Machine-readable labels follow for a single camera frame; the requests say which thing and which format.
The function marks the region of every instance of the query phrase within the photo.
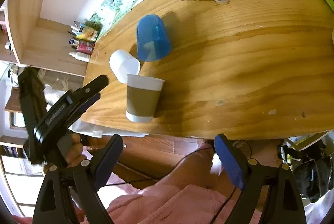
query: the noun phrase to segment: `wooden cabinet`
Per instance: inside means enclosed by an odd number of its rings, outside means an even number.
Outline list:
[[[0,60],[84,76],[87,63],[69,55],[73,51],[68,45],[69,26],[41,19],[42,2],[7,0],[4,3],[2,15],[8,37],[0,35]],[[13,52],[4,48],[8,40]]]

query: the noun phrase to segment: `blue cup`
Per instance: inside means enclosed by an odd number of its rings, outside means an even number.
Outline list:
[[[162,59],[171,51],[165,25],[154,14],[146,15],[137,24],[137,56],[143,61]]]

